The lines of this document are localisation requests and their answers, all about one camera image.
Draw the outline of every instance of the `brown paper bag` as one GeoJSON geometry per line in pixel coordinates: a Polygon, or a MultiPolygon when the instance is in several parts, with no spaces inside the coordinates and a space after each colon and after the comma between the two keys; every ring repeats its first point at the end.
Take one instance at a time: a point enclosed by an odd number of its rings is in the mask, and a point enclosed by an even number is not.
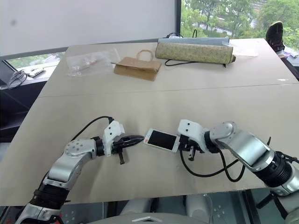
{"type": "Polygon", "coordinates": [[[160,62],[153,61],[153,53],[150,50],[141,50],[138,52],[136,58],[125,57],[115,64],[114,73],[154,81],[160,67],[160,62]],[[144,51],[151,53],[150,61],[142,61],[138,59],[140,53],[144,51]]]}

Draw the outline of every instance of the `paper bag handle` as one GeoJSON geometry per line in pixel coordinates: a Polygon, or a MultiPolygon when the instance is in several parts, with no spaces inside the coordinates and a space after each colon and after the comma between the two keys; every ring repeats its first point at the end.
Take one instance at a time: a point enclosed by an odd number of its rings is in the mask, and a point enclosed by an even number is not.
{"type": "Polygon", "coordinates": [[[142,52],[149,52],[150,53],[150,60],[149,61],[152,61],[153,60],[153,58],[154,58],[154,55],[153,55],[153,52],[151,51],[151,50],[141,50],[141,51],[139,51],[138,53],[137,53],[137,55],[136,55],[136,58],[139,60],[139,56],[140,56],[140,54],[142,53],[142,52]]]}

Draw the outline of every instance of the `black cable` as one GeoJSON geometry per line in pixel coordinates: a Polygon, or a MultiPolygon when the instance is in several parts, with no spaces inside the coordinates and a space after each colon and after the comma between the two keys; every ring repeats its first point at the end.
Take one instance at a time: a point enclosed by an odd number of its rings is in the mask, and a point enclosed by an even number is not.
{"type": "Polygon", "coordinates": [[[172,59],[168,59],[164,64],[165,66],[175,66],[175,65],[180,65],[180,64],[191,64],[191,63],[198,63],[198,62],[181,62],[181,63],[176,63],[176,64],[167,64],[169,61],[172,59]]]}
{"type": "Polygon", "coordinates": [[[218,150],[218,152],[220,153],[221,160],[222,160],[223,167],[224,167],[224,171],[225,171],[225,174],[226,174],[226,176],[228,177],[228,179],[229,179],[231,182],[238,182],[239,180],[241,180],[241,178],[243,177],[244,172],[245,172],[245,166],[244,166],[244,165],[242,166],[241,173],[240,173],[240,175],[239,175],[236,179],[231,178],[231,176],[230,176],[229,173],[228,173],[228,167],[226,166],[226,162],[225,162],[224,155],[223,155],[223,153],[222,153],[222,151],[221,151],[220,149],[218,150]]]}
{"type": "Polygon", "coordinates": [[[111,123],[114,119],[112,117],[109,117],[109,116],[101,116],[101,117],[98,117],[96,119],[93,119],[91,122],[89,122],[81,131],[78,132],[78,134],[75,135],[75,137],[72,138],[72,141],[75,140],[86,128],[88,128],[93,122],[99,120],[99,119],[102,119],[102,118],[108,118],[109,120],[109,123],[111,123]]]}
{"type": "MultiPolygon", "coordinates": [[[[114,119],[113,117],[109,117],[109,116],[101,116],[98,118],[93,119],[91,122],[89,122],[81,131],[78,132],[78,134],[75,135],[75,137],[72,138],[72,141],[75,140],[86,128],[88,128],[93,122],[102,119],[102,118],[108,118],[109,123],[111,123],[114,119]]],[[[43,184],[43,180],[45,179],[46,175],[48,174],[48,172],[43,176],[42,181],[39,184],[39,188],[40,186],[43,184]]]]}
{"type": "MultiPolygon", "coordinates": [[[[223,169],[218,170],[217,172],[214,172],[214,173],[212,173],[212,174],[197,174],[197,173],[194,173],[194,172],[193,172],[192,170],[190,170],[190,168],[187,166],[187,164],[186,164],[186,162],[185,162],[185,160],[184,160],[184,157],[183,157],[183,151],[182,151],[182,150],[179,151],[179,154],[180,154],[180,157],[181,157],[181,161],[182,161],[184,167],[186,168],[186,170],[187,170],[190,174],[192,174],[192,175],[194,175],[194,176],[197,176],[197,177],[211,177],[211,176],[215,176],[215,175],[217,175],[217,174],[219,174],[219,173],[225,171],[225,169],[223,168],[223,169]]],[[[230,168],[230,167],[233,166],[233,165],[235,165],[237,162],[238,162],[238,160],[235,160],[235,161],[233,161],[232,163],[228,164],[228,165],[226,166],[226,169],[227,169],[227,168],[230,168]]]]}
{"type": "Polygon", "coordinates": [[[268,146],[270,145],[270,142],[271,142],[271,136],[269,137],[268,142],[267,142],[268,146]]]}
{"type": "Polygon", "coordinates": [[[19,87],[20,85],[22,85],[22,83],[27,79],[28,77],[28,73],[26,73],[24,70],[20,70],[15,72],[12,77],[10,78],[9,83],[7,84],[7,88],[9,90],[15,89],[17,87],[19,87]],[[20,83],[18,83],[16,86],[11,87],[12,83],[16,82],[17,80],[20,81],[20,83]]]}
{"type": "Polygon", "coordinates": [[[197,29],[194,29],[192,38],[194,38],[194,34],[195,34],[195,38],[196,38],[197,37],[197,29]]]}

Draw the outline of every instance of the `green foliage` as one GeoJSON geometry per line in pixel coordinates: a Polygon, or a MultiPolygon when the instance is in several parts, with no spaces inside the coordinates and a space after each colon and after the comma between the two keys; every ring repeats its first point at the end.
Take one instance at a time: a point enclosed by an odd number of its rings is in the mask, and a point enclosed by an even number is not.
{"type": "Polygon", "coordinates": [[[208,26],[213,26],[216,23],[215,18],[211,19],[211,16],[217,14],[220,3],[221,0],[190,0],[191,7],[200,10],[201,14],[206,16],[206,30],[208,26]]]}
{"type": "Polygon", "coordinates": [[[192,37],[194,29],[197,30],[197,37],[206,37],[202,29],[194,24],[199,25],[206,21],[206,18],[199,14],[199,10],[193,9],[182,0],[181,9],[181,35],[183,37],[192,37]]]}
{"type": "Polygon", "coordinates": [[[260,12],[254,11],[252,2],[253,0],[182,0],[181,33],[191,37],[196,28],[200,33],[198,37],[264,38],[269,25],[282,21],[284,43],[298,50],[299,0],[269,0],[262,5],[260,12]],[[252,21],[257,22],[254,28],[250,25],[252,21]],[[206,29],[199,28],[200,24],[205,24],[206,29]],[[217,33],[214,28],[224,31],[217,33]]]}
{"type": "Polygon", "coordinates": [[[275,21],[282,21],[285,45],[299,50],[299,0],[269,0],[262,6],[258,21],[262,30],[275,21]]]}
{"type": "Polygon", "coordinates": [[[241,31],[250,28],[254,15],[250,0],[227,0],[222,7],[232,37],[237,37],[241,31]]]}
{"type": "Polygon", "coordinates": [[[295,30],[299,24],[299,0],[269,0],[262,5],[258,21],[262,28],[282,21],[285,27],[295,30]]]}
{"type": "Polygon", "coordinates": [[[293,30],[289,27],[284,27],[284,43],[286,46],[292,47],[294,50],[299,50],[299,28],[293,30]]]}
{"type": "Polygon", "coordinates": [[[43,64],[47,63],[45,61],[46,58],[50,56],[55,56],[56,59],[61,59],[64,55],[64,52],[58,52],[54,54],[45,54],[45,55],[35,55],[35,56],[29,56],[29,57],[22,57],[22,58],[16,58],[16,59],[10,59],[8,62],[14,66],[15,68],[23,68],[35,64],[43,64]]]}

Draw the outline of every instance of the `phone screen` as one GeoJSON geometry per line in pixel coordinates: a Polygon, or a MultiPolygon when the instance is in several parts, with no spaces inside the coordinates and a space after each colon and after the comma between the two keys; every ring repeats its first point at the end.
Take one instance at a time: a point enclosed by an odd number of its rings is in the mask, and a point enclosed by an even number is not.
{"type": "Polygon", "coordinates": [[[174,135],[153,131],[149,138],[148,144],[172,150],[176,138],[177,137],[174,135]]]}

